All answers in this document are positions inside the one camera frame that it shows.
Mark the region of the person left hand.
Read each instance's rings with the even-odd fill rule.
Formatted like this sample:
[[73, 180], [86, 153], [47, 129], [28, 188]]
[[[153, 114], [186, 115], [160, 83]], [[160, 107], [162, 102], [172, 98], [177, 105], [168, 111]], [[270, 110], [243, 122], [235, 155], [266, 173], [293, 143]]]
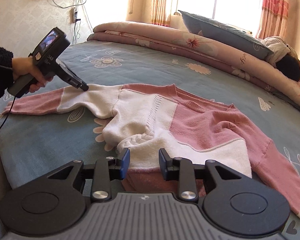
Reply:
[[31, 74], [38, 81], [37, 83], [30, 85], [30, 93], [34, 93], [40, 88], [45, 87], [48, 82], [53, 80], [53, 77], [46, 79], [39, 68], [33, 64], [30, 57], [14, 57], [12, 59], [12, 72], [14, 81], [26, 74]]

